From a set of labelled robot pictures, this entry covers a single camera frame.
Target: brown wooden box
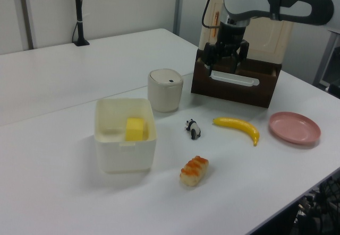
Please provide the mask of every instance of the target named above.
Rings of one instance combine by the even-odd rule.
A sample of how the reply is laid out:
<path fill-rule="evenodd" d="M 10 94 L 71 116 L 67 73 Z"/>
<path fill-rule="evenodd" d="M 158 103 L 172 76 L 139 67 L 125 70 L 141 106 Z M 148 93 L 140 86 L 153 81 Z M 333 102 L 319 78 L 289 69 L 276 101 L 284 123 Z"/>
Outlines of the brown wooden box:
<path fill-rule="evenodd" d="M 213 80 L 208 76 L 208 69 L 200 61 L 202 50 L 198 49 L 191 92 L 246 103 L 254 106 L 268 108 L 274 93 L 276 82 L 282 65 L 246 59 L 237 67 L 235 74 L 252 77 L 260 81 L 259 85 L 243 86 Z M 216 65 L 215 71 L 230 72 L 232 60 L 223 58 Z"/>

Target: black pole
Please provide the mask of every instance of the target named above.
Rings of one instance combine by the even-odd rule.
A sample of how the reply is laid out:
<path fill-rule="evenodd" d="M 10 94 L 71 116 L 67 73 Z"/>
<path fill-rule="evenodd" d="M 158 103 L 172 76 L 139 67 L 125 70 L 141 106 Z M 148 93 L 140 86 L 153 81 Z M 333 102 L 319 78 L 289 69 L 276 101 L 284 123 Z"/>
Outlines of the black pole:
<path fill-rule="evenodd" d="M 76 8 L 76 20 L 78 27 L 78 40 L 74 42 L 74 44 L 78 47 L 90 45 L 90 43 L 84 38 L 84 30 L 83 30 L 83 16 L 81 11 L 82 0 L 75 0 L 75 8 Z"/>

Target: butter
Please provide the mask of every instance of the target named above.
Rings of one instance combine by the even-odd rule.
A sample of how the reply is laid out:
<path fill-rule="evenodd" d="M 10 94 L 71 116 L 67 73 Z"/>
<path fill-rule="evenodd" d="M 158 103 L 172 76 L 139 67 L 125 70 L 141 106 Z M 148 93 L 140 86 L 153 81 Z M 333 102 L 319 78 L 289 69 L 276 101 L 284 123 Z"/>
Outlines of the butter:
<path fill-rule="evenodd" d="M 142 141 L 144 119 L 129 117 L 126 122 L 126 141 Z"/>

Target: white plastic bin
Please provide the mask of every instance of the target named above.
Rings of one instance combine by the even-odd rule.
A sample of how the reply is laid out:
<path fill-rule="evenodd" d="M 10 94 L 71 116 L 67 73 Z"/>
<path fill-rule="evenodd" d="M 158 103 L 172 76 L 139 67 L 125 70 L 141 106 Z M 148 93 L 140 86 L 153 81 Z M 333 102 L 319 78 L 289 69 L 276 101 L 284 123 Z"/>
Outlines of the white plastic bin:
<path fill-rule="evenodd" d="M 129 117 L 145 121 L 142 141 L 125 141 Z M 147 99 L 101 99 L 95 114 L 98 164 L 106 173 L 147 170 L 151 167 L 157 132 Z"/>

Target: white cup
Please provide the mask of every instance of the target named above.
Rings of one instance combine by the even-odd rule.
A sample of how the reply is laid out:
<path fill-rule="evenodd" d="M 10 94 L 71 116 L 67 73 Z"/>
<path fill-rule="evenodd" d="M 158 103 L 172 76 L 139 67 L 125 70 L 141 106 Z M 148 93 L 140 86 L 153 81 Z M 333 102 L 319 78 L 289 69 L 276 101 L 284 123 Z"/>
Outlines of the white cup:
<path fill-rule="evenodd" d="M 170 112 L 179 107 L 183 77 L 173 69 L 157 69 L 149 73 L 148 99 L 155 111 Z"/>

